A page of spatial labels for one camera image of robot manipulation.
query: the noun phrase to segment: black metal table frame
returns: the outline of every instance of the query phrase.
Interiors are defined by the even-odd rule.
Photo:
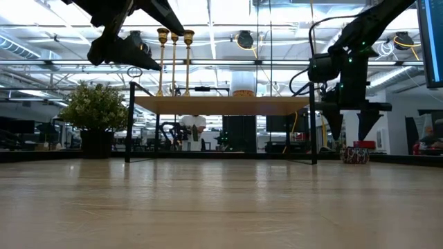
[[[126,133],[126,148],[125,148],[125,162],[130,163],[131,162],[131,144],[132,144],[132,126],[134,123],[134,105],[135,105],[135,92],[136,88],[144,91],[149,96],[153,97],[153,95],[147,90],[144,89],[140,84],[137,84],[135,82],[129,83],[129,110],[128,110],[128,116],[127,116],[127,133]],[[310,131],[311,134],[309,136],[311,140],[311,164],[316,165],[318,160],[318,152],[317,152],[317,133],[316,133],[316,103],[315,103],[315,93],[314,93],[314,83],[309,83],[309,122],[310,122]],[[159,126],[160,126],[160,114],[156,114],[156,124],[155,124],[155,142],[154,142],[154,153],[153,158],[157,158],[159,154]],[[290,132],[286,132],[286,146],[287,146],[287,153],[290,154]]]

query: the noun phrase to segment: desk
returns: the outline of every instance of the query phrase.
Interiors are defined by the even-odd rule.
[[[309,105],[315,112],[314,84],[309,85],[309,97],[155,97],[135,82],[130,82],[127,146],[125,162],[130,163],[130,134],[134,123],[134,104],[156,114],[154,153],[159,148],[160,115],[278,115],[286,116]],[[150,96],[135,97],[135,88]],[[316,164],[315,115],[311,115],[312,164]]]

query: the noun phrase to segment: ceiling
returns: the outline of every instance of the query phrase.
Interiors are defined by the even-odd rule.
[[[309,1],[272,0],[271,14],[268,1],[238,0],[169,0],[181,23],[187,29],[195,31],[195,40],[191,45],[191,59],[233,59],[255,60],[252,50],[243,50],[235,42],[235,36],[240,30],[251,31],[254,40],[258,42],[256,55],[258,59],[307,61],[309,52],[308,30],[312,21]],[[354,15],[365,6],[362,0],[316,1],[314,0],[314,20],[341,15]],[[0,8],[0,36],[12,37],[22,46],[31,50],[50,50],[61,59],[85,60],[90,43],[98,38],[102,28],[94,28],[89,23],[90,16],[76,5],[67,6],[60,0],[2,0]],[[340,34],[341,28],[351,19],[337,19],[325,22],[315,31],[316,51],[325,51]],[[142,38],[152,49],[153,58],[160,57],[160,45],[156,29],[161,26],[143,11],[139,10],[126,19],[120,32],[121,37],[128,36],[132,30],[141,31]],[[419,29],[417,11],[414,8],[405,11],[396,18],[374,45],[374,49],[382,52],[377,61],[416,60],[410,50],[390,50],[386,52],[383,43],[393,38],[398,31],[408,31],[414,41],[419,44]],[[418,57],[422,53],[417,48]],[[186,58],[186,46],[179,41],[177,58]],[[0,59],[23,59],[9,51],[0,49]],[[165,59],[172,59],[172,43],[166,44]],[[64,65],[58,71],[38,66],[6,66],[10,70],[22,73],[37,80],[23,80],[30,86],[54,86],[55,88],[74,87],[79,80],[93,83],[110,83],[115,87],[125,88],[131,80],[126,74],[125,66]],[[166,66],[163,75],[163,85],[168,88],[172,82],[171,66]],[[302,70],[300,67],[274,66],[270,68],[251,66],[191,66],[191,86],[229,87],[233,79],[233,71],[252,71],[260,85],[259,95],[291,95],[288,81],[293,75]],[[370,68],[368,76],[395,70],[388,68]],[[274,82],[271,90],[270,79]],[[177,66],[175,80],[179,86],[186,83],[186,67]],[[295,88],[300,88],[307,82],[307,75],[301,75],[294,82]],[[145,72],[136,79],[145,88],[156,92],[159,87],[159,73]],[[17,86],[14,82],[2,82],[3,86]],[[405,87],[411,82],[398,82],[396,87]],[[217,95],[216,92],[193,93],[195,95]]]

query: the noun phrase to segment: person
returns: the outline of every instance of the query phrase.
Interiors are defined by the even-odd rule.
[[[180,125],[191,132],[188,136],[190,151],[201,151],[201,133],[206,128],[206,119],[199,115],[188,115],[180,119]]]

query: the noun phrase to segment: black plant pot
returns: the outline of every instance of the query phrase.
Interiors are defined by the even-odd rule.
[[[111,156],[114,133],[108,131],[81,131],[83,158],[104,159]]]

